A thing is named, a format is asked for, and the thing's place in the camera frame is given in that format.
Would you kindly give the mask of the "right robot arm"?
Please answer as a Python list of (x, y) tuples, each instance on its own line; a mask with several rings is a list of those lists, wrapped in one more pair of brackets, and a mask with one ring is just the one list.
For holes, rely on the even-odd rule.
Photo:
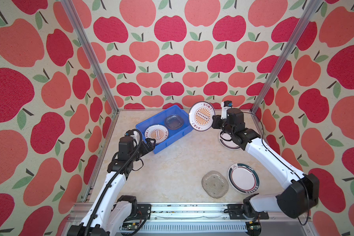
[(240, 109), (230, 108), (224, 118), (214, 115), (211, 126), (228, 134), (236, 145), (256, 158), (284, 189), (277, 195), (253, 194), (245, 198), (242, 205), (245, 217), (253, 219), (261, 212), (278, 211), (296, 219), (318, 204), (319, 179), (289, 164), (264, 142), (261, 135), (246, 128)]

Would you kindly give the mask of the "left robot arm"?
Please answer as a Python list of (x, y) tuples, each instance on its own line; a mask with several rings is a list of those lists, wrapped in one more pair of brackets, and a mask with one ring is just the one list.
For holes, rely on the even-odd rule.
[(145, 225), (149, 218), (150, 208), (142, 213), (137, 206), (135, 196), (122, 195), (129, 174), (133, 171), (133, 163), (155, 149), (156, 140), (142, 138), (139, 130), (128, 131), (120, 138), (119, 150), (107, 168), (107, 175), (99, 196), (88, 213), (78, 225), (72, 225), (67, 231), (69, 236), (113, 236), (125, 222), (139, 220), (137, 228), (128, 233), (133, 236)]

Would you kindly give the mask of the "sunburst plate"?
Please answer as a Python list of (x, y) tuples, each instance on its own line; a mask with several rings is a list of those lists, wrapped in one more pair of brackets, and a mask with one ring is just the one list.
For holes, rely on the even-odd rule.
[(200, 101), (190, 108), (188, 116), (190, 126), (195, 131), (203, 132), (211, 128), (215, 110), (210, 103)]
[(145, 130), (145, 137), (155, 139), (156, 144), (160, 144), (168, 139), (169, 130), (161, 124), (151, 125)]

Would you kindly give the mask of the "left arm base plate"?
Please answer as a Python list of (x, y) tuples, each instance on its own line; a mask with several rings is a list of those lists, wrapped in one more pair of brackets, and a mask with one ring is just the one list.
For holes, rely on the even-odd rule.
[(150, 219), (151, 204), (137, 204), (136, 209), (130, 214), (127, 220)]

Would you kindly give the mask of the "green striped plate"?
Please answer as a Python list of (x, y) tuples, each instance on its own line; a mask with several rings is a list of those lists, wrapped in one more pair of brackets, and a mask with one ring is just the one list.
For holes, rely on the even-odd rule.
[(260, 179), (253, 168), (246, 164), (235, 163), (228, 170), (231, 186), (242, 194), (254, 194), (260, 187)]
[(233, 142), (231, 136), (223, 131), (219, 133), (218, 138), (220, 143), (228, 149), (233, 149), (233, 150), (241, 149), (239, 145)]

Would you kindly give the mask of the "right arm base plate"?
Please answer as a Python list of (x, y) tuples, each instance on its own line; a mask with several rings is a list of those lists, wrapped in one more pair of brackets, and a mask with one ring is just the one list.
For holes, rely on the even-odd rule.
[(231, 220), (268, 220), (267, 212), (256, 212), (250, 205), (247, 204), (228, 204), (223, 211), (230, 216)]

